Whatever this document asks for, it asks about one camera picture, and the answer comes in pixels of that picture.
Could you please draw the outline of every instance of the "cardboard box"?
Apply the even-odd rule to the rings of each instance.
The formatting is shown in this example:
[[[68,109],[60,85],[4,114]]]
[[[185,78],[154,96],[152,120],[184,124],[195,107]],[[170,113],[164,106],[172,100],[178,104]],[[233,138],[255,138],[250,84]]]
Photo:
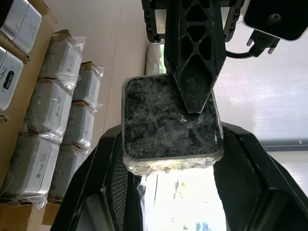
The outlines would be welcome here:
[[[0,113],[0,187],[3,185],[5,174],[10,165],[20,126],[26,115],[26,110],[56,25],[56,18],[42,0],[30,0],[29,2],[38,7],[37,9],[41,14],[47,13],[42,16],[38,35],[29,55],[26,56],[10,41],[4,40],[4,37],[0,36],[0,46],[25,63],[10,106],[3,113]]]

